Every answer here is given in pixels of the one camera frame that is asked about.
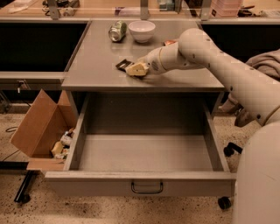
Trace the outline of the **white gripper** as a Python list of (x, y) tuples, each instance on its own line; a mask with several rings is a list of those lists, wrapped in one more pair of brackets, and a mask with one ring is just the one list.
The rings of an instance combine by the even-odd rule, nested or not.
[(160, 49), (154, 49), (144, 57), (137, 59), (136, 64), (128, 66), (125, 68), (126, 74), (129, 76), (145, 76), (148, 73), (148, 70), (152, 74), (158, 74), (160, 72), (161, 64), (159, 61)]

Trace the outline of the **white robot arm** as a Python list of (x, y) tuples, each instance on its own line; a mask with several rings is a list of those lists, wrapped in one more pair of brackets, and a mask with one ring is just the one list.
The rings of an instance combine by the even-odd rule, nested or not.
[(163, 74), (194, 65), (208, 69), (262, 126), (244, 146), (236, 174), (233, 224), (280, 224), (280, 84), (219, 49), (191, 28), (125, 69)]

